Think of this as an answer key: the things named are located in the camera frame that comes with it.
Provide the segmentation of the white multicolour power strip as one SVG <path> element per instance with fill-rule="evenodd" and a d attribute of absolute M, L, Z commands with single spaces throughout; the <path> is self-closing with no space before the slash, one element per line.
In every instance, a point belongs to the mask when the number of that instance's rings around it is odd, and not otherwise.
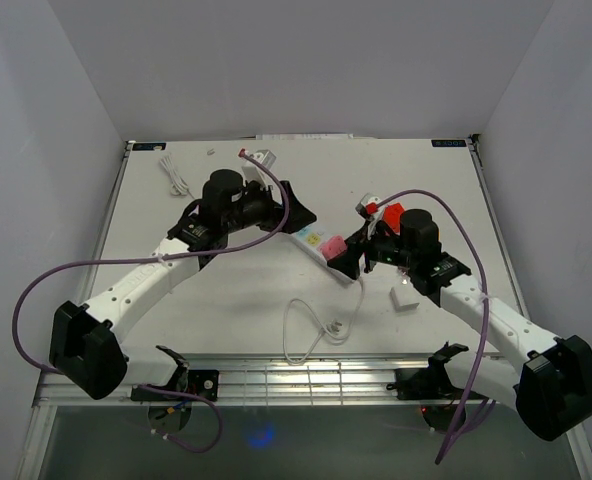
<path fill-rule="evenodd" d="M 319 266 L 326 269 L 336 280 L 343 285 L 354 283 L 346 274 L 332 269 L 327 262 L 333 257 L 344 253 L 347 250 L 345 241 L 340 235 L 332 235 L 319 222 L 306 226 L 296 233 L 290 235 L 290 240 L 299 247 L 305 254 L 314 260 Z M 318 343 L 325 337 L 328 337 L 333 345 L 343 345 L 350 337 L 355 321 L 357 320 L 360 309 L 365 298 L 365 284 L 362 279 L 358 280 L 359 296 L 356 306 L 349 316 L 348 320 L 333 320 L 323 322 L 315 310 L 304 300 L 292 298 L 288 301 L 283 311 L 282 320 L 282 351 L 285 361 L 292 366 L 303 365 L 312 355 Z M 317 334 L 308 350 L 301 357 L 293 357 L 288 350 L 287 322 L 291 309 L 300 305 L 310 315 L 317 327 Z"/>

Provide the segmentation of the red cube socket adapter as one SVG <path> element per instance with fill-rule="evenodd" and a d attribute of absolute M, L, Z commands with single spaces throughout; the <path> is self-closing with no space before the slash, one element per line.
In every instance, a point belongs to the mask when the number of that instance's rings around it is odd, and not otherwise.
<path fill-rule="evenodd" d="M 400 203 L 393 203 L 386 206 L 382 220 L 395 233 L 400 233 L 400 217 L 405 212 Z"/>

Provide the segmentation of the pink plug adapter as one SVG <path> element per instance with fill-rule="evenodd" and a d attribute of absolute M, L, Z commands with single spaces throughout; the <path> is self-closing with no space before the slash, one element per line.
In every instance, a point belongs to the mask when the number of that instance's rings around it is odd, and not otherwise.
<path fill-rule="evenodd" d="M 336 258 L 347 251 L 347 244 L 345 240 L 339 236 L 332 236 L 329 240 L 323 243 L 319 248 L 320 253 L 326 261 Z"/>

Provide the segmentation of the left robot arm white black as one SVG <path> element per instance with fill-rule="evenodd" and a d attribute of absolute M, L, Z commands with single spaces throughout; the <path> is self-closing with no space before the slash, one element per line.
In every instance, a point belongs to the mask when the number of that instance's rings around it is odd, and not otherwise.
<path fill-rule="evenodd" d="M 166 399 L 181 397 L 189 389 L 189 363 L 181 354 L 158 345 L 152 356 L 140 358 L 121 344 L 152 307 L 226 248 L 231 234 L 249 227 L 293 234 L 316 221 L 288 181 L 278 185 L 284 204 L 259 180 L 229 169 L 213 172 L 201 198 L 183 211 L 150 262 L 84 304 L 67 301 L 56 310 L 50 363 L 94 400 L 107 397 L 129 373 Z"/>

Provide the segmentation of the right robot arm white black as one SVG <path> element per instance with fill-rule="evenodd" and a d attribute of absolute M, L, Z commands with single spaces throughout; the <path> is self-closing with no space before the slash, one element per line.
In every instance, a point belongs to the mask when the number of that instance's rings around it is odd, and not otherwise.
<path fill-rule="evenodd" d="M 326 255 L 328 267 L 352 280 L 378 263 L 400 267 L 412 286 L 493 345 L 502 362 L 477 359 L 464 345 L 445 343 L 414 375 L 398 375 L 402 399 L 447 398 L 471 389 L 513 408 L 539 438 L 552 441 L 592 416 L 592 349 L 577 335 L 562 338 L 482 290 L 471 270 L 443 251 L 431 214 L 411 209 L 400 227 L 366 222 Z"/>

